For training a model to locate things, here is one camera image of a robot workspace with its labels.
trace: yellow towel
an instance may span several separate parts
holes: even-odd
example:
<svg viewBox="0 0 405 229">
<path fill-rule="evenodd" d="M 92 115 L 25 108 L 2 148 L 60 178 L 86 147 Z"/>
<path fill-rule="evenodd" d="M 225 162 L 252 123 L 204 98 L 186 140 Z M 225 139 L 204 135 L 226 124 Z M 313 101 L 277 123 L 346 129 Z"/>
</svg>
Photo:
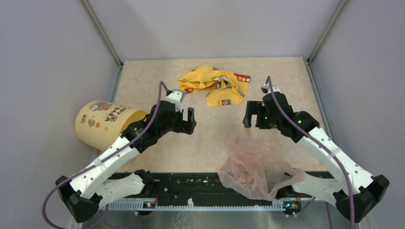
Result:
<svg viewBox="0 0 405 229">
<path fill-rule="evenodd" d="M 191 93 L 210 88 L 207 106 L 239 104 L 249 87 L 250 76 L 218 70 L 209 65 L 199 66 L 179 79 L 180 89 Z"/>
</svg>

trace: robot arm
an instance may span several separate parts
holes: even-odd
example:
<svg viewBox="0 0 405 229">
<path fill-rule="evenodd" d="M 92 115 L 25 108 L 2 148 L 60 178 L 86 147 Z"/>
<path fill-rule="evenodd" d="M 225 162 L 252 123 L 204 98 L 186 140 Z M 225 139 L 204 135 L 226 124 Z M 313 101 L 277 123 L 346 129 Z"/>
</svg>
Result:
<svg viewBox="0 0 405 229">
<path fill-rule="evenodd" d="M 280 89 L 276 86 L 273 86 L 272 89 L 287 116 L 312 137 L 323 143 L 332 152 L 332 155 L 288 122 L 277 108 L 268 83 L 262 87 L 262 91 L 266 93 L 262 101 L 247 102 L 243 124 L 246 128 L 250 128 L 252 115 L 257 115 L 256 127 L 259 129 L 275 128 L 314 155 L 334 179 L 323 179 L 305 174 L 304 181 L 292 186 L 294 191 L 324 200 L 334 205 L 344 217 L 350 219 L 348 186 L 341 168 L 333 160 L 334 156 L 337 157 L 348 173 L 355 206 L 354 220 L 360 222 L 380 202 L 388 188 L 389 181 L 383 175 L 373 176 L 361 168 L 327 136 L 310 114 L 305 111 L 294 112 Z"/>
<path fill-rule="evenodd" d="M 86 168 L 95 166 L 81 176 L 59 188 L 59 196 L 78 223 L 91 218 L 103 206 L 130 195 L 149 192 L 153 179 L 145 171 L 137 171 L 128 177 L 106 182 L 124 163 L 135 158 L 149 146 L 157 143 L 166 133 L 186 133 L 191 135 L 197 125 L 194 120 L 194 109 L 188 108 L 188 120 L 183 120 L 181 103 L 184 99 L 181 90 L 169 91 L 166 101 L 160 101 L 154 121 L 149 129 L 133 144 L 112 156 L 118 149 L 129 144 L 146 128 L 155 112 L 156 105 L 144 120 L 131 123 L 121 136 L 102 155 L 96 158 Z M 56 184 L 60 184 L 67 177 L 62 176 Z"/>
</svg>

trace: gray wall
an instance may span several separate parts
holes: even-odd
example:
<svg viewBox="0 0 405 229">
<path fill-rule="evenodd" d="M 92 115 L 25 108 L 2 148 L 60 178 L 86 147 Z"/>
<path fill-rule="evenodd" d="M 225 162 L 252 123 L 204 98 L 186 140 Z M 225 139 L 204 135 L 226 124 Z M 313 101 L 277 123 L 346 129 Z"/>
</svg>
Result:
<svg viewBox="0 0 405 229">
<path fill-rule="evenodd" d="M 353 0 L 314 63 L 342 149 L 391 182 L 373 216 L 403 228 L 405 1 Z"/>
<path fill-rule="evenodd" d="M 339 0 L 90 0 L 122 60 L 309 56 Z"/>
<path fill-rule="evenodd" d="M 0 228 L 48 228 L 41 205 L 54 181 L 96 156 L 75 116 L 111 99 L 117 73 L 78 0 L 0 1 Z M 57 195 L 48 214 L 67 226 Z"/>
</svg>

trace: beige marble tabletop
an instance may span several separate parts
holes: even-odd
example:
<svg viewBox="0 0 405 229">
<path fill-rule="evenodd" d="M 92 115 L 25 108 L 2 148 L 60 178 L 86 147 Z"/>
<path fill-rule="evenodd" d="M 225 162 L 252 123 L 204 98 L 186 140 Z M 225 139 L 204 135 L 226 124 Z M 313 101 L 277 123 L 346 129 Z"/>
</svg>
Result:
<svg viewBox="0 0 405 229">
<path fill-rule="evenodd" d="M 261 138 L 270 136 L 284 152 L 286 160 L 305 171 L 324 170 L 305 149 L 284 137 L 278 130 L 244 128 L 247 100 L 261 100 L 266 77 L 287 96 L 294 111 L 305 110 L 323 126 L 317 101 L 302 57 L 225 58 L 126 61 L 115 103 L 150 112 L 157 101 L 159 81 L 169 89 L 178 88 L 177 80 L 199 65 L 212 65 L 220 70 L 250 75 L 251 82 L 241 104 L 207 107 L 207 91 L 186 95 L 183 108 L 193 107 L 197 126 L 192 135 L 170 132 L 158 143 L 128 161 L 119 172 L 145 169 L 152 172 L 216 172 L 228 154 L 226 141 L 236 133 Z"/>
</svg>

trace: pink mesh bag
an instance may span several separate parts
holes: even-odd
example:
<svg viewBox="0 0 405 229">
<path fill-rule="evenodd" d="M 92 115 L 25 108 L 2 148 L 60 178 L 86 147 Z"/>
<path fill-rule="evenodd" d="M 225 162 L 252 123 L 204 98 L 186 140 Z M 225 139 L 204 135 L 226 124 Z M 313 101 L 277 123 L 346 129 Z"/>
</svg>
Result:
<svg viewBox="0 0 405 229">
<path fill-rule="evenodd" d="M 224 187 L 249 199 L 271 201 L 280 188 L 304 180 L 304 172 L 285 161 L 271 138 L 235 135 L 228 140 L 226 149 L 229 157 L 218 171 L 219 179 Z"/>
</svg>

